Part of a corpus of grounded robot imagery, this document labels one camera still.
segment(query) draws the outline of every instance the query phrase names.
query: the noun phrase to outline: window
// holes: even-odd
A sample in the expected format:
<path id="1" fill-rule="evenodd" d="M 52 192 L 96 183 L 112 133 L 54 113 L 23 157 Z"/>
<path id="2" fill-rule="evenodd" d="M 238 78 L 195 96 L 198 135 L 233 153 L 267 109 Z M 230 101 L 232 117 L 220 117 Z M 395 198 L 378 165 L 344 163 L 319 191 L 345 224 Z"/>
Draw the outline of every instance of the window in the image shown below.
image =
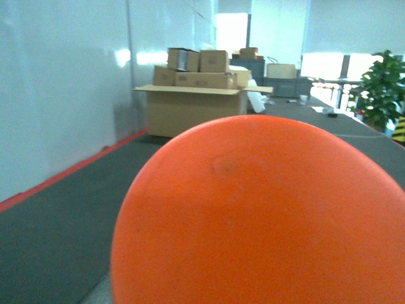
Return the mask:
<path id="1" fill-rule="evenodd" d="M 308 53 L 302 55 L 301 76 L 336 79 L 342 71 L 342 53 Z"/>
<path id="2" fill-rule="evenodd" d="M 231 55 L 246 47 L 247 14 L 216 14 L 216 48 Z"/>
<path id="3" fill-rule="evenodd" d="M 381 57 L 371 54 L 351 54 L 347 78 L 360 79 L 376 60 L 381 60 Z"/>

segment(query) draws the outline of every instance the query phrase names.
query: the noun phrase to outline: red floor edge strip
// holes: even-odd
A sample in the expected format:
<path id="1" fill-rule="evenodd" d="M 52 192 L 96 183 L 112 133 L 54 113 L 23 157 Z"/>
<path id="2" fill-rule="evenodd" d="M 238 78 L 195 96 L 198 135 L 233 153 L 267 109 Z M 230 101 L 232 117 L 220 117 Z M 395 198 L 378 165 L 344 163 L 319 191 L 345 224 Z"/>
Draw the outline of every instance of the red floor edge strip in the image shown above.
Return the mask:
<path id="1" fill-rule="evenodd" d="M 11 208 L 12 206 L 15 206 L 18 203 L 21 203 L 23 200 L 26 200 L 30 196 L 33 196 L 34 194 L 38 193 L 41 190 L 44 190 L 45 188 L 49 187 L 50 185 L 55 184 L 56 182 L 60 181 L 61 179 L 64 179 L 66 176 L 69 176 L 70 174 L 80 170 L 81 168 L 87 166 L 88 164 L 98 160 L 99 158 L 103 157 L 104 155 L 107 155 L 108 153 L 118 149 L 119 147 L 122 147 L 124 144 L 129 143 L 130 141 L 133 141 L 135 138 L 145 134 L 147 132 L 147 129 L 143 129 L 139 131 L 138 133 L 116 143 L 114 146 L 108 147 L 97 154 L 80 161 L 76 165 L 73 165 L 70 168 L 67 168 L 65 171 L 62 171 L 61 173 L 52 176 L 50 179 L 45 180 L 44 182 L 41 182 L 39 185 L 36 185 L 35 187 L 25 191 L 18 193 L 2 202 L 0 202 L 0 212 L 3 212 L 7 210 L 8 208 Z"/>

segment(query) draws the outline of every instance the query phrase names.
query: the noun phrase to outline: potted plant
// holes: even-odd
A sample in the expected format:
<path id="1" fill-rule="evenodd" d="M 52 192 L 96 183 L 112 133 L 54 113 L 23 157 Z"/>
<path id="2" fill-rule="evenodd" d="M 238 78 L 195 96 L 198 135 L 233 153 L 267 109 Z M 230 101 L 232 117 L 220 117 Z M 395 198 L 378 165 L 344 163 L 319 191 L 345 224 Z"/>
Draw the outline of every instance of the potted plant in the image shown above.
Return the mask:
<path id="1" fill-rule="evenodd" d="M 361 84 L 352 94 L 358 96 L 356 113 L 362 111 L 366 124 L 385 132 L 389 120 L 395 123 L 401 116 L 401 101 L 405 99 L 405 62 L 389 50 L 374 55 L 381 59 L 362 74 Z"/>

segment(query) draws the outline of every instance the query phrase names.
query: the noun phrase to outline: small object on table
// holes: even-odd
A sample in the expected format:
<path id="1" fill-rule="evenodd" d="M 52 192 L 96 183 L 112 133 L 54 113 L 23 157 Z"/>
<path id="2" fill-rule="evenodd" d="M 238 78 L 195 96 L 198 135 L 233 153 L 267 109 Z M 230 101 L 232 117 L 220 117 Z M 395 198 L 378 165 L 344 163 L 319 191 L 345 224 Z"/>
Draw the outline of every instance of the small object on table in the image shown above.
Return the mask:
<path id="1" fill-rule="evenodd" d="M 300 95 L 299 96 L 299 104 L 300 105 L 306 105 L 308 101 L 308 95 Z"/>

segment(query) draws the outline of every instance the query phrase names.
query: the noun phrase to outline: orange ball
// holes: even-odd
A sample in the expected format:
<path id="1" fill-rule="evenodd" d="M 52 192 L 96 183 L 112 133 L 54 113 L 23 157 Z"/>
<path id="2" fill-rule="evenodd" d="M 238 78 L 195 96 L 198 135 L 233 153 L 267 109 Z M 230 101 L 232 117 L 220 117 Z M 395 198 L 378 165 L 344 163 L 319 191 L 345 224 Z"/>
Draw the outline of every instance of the orange ball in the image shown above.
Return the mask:
<path id="1" fill-rule="evenodd" d="M 405 193 L 311 125 L 204 123 L 135 178 L 111 280 L 117 304 L 405 303 Z"/>

